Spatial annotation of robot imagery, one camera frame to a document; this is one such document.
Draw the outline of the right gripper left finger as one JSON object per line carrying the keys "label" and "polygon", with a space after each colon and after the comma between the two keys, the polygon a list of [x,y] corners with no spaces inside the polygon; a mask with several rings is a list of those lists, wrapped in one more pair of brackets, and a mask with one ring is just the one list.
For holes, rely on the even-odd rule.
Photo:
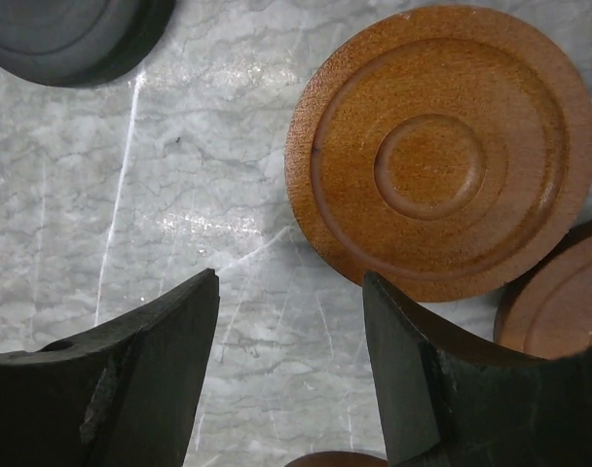
{"label": "right gripper left finger", "polygon": [[179,466],[219,308],[206,269],[34,352],[0,354],[0,466]]}

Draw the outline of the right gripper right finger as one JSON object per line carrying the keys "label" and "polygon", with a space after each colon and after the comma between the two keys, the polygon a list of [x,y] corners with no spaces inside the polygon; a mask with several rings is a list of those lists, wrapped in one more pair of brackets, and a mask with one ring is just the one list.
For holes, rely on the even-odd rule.
{"label": "right gripper right finger", "polygon": [[392,466],[592,466],[592,347],[545,360],[479,338],[370,271],[367,347]]}

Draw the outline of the wooden coaster six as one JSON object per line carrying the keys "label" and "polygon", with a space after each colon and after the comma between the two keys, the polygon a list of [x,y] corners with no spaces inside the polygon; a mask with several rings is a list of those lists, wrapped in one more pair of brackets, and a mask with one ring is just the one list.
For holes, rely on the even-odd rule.
{"label": "wooden coaster six", "polygon": [[351,451],[321,451],[302,455],[285,464],[285,467],[388,467],[377,456]]}

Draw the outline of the wooden coaster four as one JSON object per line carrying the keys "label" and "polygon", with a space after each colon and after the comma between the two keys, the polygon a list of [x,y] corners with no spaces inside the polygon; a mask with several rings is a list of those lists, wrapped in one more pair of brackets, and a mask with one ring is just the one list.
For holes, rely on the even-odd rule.
{"label": "wooden coaster four", "polygon": [[571,229],[543,261],[506,288],[493,339],[542,359],[592,346],[592,220]]}

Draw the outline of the wooden coaster three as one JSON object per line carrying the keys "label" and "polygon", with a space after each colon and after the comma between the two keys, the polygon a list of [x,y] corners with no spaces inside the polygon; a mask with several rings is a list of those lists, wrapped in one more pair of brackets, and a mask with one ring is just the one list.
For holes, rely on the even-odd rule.
{"label": "wooden coaster three", "polygon": [[531,269],[592,182],[592,99],[568,56],[519,18],[431,6],[330,55],[285,153],[295,218],[355,283],[419,302],[493,291]]}

